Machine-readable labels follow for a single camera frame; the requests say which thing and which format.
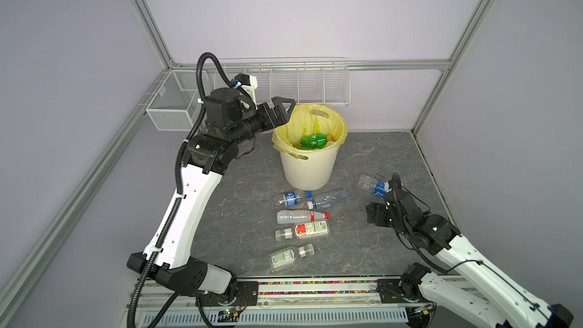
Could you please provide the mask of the green soda bottle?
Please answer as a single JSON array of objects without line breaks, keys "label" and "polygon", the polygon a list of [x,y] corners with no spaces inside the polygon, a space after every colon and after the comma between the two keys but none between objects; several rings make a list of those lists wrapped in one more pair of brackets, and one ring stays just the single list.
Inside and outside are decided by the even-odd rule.
[{"label": "green soda bottle", "polygon": [[317,150],[326,147],[331,141],[334,141],[332,135],[317,133],[303,136],[300,139],[300,146],[302,150]]}]

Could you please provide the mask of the clear bottle red white label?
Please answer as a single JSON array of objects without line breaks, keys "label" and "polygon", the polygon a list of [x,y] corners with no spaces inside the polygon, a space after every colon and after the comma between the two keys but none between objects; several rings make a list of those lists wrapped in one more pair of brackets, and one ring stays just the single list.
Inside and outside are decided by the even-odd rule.
[{"label": "clear bottle red white label", "polygon": [[277,229],[276,241],[297,239],[315,239],[329,234],[329,223],[326,220],[297,224],[293,227]]}]

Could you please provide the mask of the white bottle red cap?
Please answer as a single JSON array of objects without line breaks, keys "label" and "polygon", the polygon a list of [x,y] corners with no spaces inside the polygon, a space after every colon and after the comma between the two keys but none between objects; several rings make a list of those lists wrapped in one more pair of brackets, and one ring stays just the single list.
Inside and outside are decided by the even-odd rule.
[{"label": "white bottle red cap", "polygon": [[280,210],[276,214],[278,224],[298,224],[329,220],[329,214],[312,210]]}]

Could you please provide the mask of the clear bottle green label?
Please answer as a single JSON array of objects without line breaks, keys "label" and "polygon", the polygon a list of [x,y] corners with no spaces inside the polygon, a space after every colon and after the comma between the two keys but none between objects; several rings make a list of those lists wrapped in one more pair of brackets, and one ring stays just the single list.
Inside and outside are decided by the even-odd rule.
[{"label": "clear bottle green label", "polygon": [[269,255],[270,269],[276,271],[291,267],[297,261],[313,256],[314,254],[314,246],[311,243],[299,247],[286,247]]}]

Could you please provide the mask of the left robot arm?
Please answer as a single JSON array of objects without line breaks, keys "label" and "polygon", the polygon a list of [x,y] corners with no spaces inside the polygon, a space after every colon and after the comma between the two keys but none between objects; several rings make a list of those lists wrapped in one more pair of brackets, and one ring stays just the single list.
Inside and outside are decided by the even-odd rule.
[{"label": "left robot arm", "polygon": [[194,258],[194,236],[210,197],[230,162],[238,158],[239,144],[288,123],[295,105],[293,99],[283,97],[256,105],[238,91],[227,89],[203,100],[176,156],[172,201],[144,251],[128,259],[128,268],[139,274],[133,300],[139,299],[149,279],[176,296],[211,293],[234,299],[236,275]]}]

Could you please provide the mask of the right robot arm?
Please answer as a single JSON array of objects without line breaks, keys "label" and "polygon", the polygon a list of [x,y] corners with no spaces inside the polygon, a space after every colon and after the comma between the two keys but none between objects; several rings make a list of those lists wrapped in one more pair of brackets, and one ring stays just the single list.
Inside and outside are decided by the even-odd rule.
[{"label": "right robot arm", "polygon": [[409,302],[441,305],[479,327],[569,327],[574,315],[520,286],[491,263],[447,218],[422,211],[405,188],[366,206],[367,221],[404,237],[422,263],[408,266],[388,291]]}]

